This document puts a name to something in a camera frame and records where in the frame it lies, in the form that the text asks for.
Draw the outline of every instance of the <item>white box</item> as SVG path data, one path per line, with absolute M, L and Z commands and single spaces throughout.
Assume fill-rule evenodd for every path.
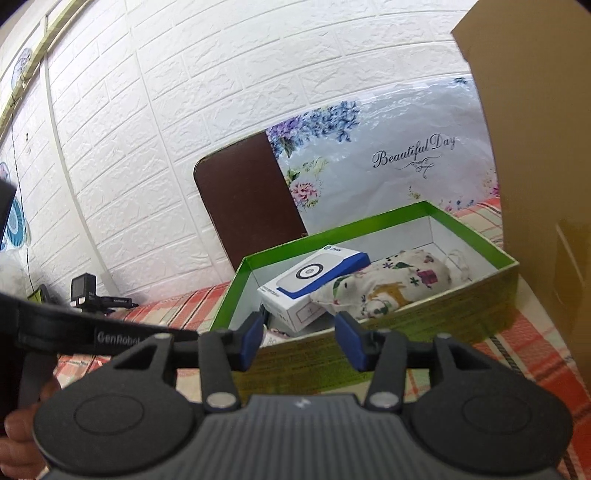
M 325 312 L 310 301 L 310 293 L 369 264 L 366 253 L 327 245 L 260 287 L 261 303 L 293 332 L 299 332 Z

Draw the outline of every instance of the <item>brown cardboard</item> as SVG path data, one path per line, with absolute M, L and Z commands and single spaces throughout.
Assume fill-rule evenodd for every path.
M 479 0 L 453 35 L 491 135 L 505 249 L 591 385 L 591 13 Z

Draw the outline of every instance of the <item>floral fabric bag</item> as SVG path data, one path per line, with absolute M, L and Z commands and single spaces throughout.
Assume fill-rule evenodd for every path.
M 425 250 L 386 257 L 312 292 L 313 303 L 332 315 L 348 312 L 363 320 L 379 318 L 450 288 L 449 268 Z

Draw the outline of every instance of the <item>dark brown panel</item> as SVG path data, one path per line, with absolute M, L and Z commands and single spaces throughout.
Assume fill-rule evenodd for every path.
M 234 268 L 306 235 L 265 132 L 205 157 L 193 176 Z

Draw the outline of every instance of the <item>pink flowers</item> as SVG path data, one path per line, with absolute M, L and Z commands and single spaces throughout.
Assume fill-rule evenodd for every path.
M 290 186 L 291 196 L 297 207 L 311 207 L 318 202 L 318 191 L 309 181 L 295 181 Z

